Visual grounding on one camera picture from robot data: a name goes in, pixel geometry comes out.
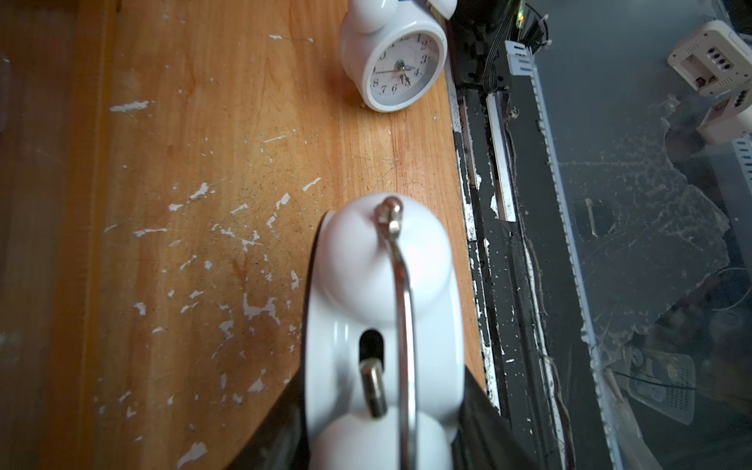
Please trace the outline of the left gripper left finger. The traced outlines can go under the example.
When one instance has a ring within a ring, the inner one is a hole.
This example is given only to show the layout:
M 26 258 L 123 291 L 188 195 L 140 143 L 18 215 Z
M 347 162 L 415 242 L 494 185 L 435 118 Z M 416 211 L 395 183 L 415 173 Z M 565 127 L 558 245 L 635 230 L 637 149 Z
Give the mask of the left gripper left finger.
M 310 458 L 304 374 L 299 369 L 226 469 L 307 469 Z

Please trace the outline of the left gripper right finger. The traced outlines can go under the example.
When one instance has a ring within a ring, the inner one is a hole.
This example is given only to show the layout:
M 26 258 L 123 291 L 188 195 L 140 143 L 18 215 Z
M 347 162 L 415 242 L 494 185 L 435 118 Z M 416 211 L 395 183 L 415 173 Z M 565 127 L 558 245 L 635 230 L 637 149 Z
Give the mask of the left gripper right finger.
M 508 420 L 465 368 L 464 397 L 454 439 L 455 469 L 537 469 L 512 436 Z

